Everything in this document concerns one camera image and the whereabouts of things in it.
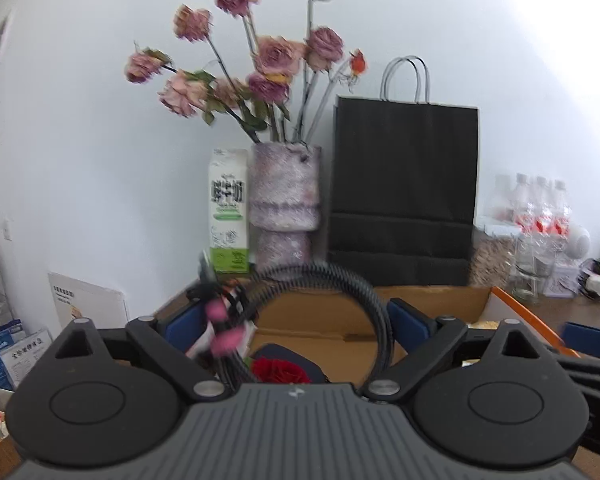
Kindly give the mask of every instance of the black circular motor housing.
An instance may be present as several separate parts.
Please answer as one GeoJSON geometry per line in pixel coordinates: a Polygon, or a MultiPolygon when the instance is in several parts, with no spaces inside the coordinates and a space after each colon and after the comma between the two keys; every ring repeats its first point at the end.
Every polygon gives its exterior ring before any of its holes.
{"type": "Polygon", "coordinates": [[[32,460],[88,468],[155,447],[180,415],[174,389],[115,362],[91,321],[72,325],[11,397],[7,425],[18,448],[32,460]]]}
{"type": "Polygon", "coordinates": [[[463,462],[525,469],[571,456],[589,421],[583,395],[538,341],[502,326],[480,362],[432,378],[414,418],[463,462]]]}

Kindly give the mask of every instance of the black cable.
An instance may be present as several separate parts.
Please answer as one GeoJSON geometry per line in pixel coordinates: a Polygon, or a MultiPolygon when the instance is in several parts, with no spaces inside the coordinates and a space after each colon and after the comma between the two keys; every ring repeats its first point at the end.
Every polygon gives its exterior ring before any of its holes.
{"type": "MultiPolygon", "coordinates": [[[[339,290],[364,310],[378,342],[376,360],[365,383],[390,366],[394,337],[385,306],[366,280],[334,264],[286,265],[254,274],[242,297],[246,304],[243,303],[240,314],[230,318],[229,325],[235,327],[253,319],[262,307],[284,292],[306,288],[339,290]]],[[[234,391],[242,383],[259,382],[237,352],[218,359],[217,368],[220,380],[234,391]]]]}

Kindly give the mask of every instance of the milk carton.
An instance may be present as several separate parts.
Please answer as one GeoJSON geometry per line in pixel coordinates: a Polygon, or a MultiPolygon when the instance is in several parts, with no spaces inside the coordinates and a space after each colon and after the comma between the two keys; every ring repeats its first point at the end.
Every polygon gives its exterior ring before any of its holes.
{"type": "Polygon", "coordinates": [[[248,272],[247,150],[214,150],[209,164],[209,232],[216,272],[248,272]]]}

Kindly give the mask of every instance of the silver bolt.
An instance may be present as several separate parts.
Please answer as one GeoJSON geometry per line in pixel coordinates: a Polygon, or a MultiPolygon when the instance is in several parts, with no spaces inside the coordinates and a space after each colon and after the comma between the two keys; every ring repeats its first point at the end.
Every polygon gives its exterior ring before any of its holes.
{"type": "Polygon", "coordinates": [[[400,384],[389,379],[378,379],[371,381],[369,391],[372,394],[386,397],[398,393],[400,391],[400,384]]]}
{"type": "Polygon", "coordinates": [[[193,392],[200,397],[217,397],[224,393],[224,384],[219,381],[200,381],[193,387],[193,392]]]}

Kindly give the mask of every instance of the textured vase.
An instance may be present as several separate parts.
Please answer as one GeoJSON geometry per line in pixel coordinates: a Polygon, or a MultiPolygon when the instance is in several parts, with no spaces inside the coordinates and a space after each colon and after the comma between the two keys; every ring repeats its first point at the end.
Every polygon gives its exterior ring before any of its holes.
{"type": "Polygon", "coordinates": [[[308,232],[320,225],[320,148],[263,142],[253,155],[250,221],[261,229],[256,266],[308,262],[308,232]]]}

